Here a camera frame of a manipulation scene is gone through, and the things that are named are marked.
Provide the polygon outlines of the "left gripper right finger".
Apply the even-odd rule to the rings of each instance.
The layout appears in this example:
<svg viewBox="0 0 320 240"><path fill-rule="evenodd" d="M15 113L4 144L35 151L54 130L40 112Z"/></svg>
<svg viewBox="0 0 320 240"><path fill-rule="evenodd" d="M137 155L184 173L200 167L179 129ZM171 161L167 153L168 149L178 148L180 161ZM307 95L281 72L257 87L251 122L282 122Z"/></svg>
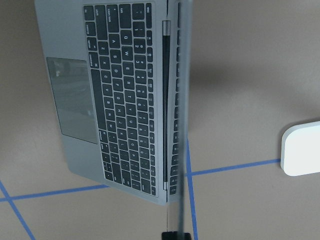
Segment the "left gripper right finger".
<svg viewBox="0 0 320 240"><path fill-rule="evenodd" d="M192 240L192 236L189 232L185 232L183 239L184 240Z"/></svg>

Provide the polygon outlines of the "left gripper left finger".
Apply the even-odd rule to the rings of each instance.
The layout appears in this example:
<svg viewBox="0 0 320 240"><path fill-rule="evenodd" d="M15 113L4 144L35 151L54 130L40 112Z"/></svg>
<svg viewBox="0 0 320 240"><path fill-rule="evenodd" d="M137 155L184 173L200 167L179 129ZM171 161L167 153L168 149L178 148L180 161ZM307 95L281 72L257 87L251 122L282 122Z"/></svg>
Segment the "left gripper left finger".
<svg viewBox="0 0 320 240"><path fill-rule="evenodd" d="M175 240L175 232L174 231L162 232L161 240Z"/></svg>

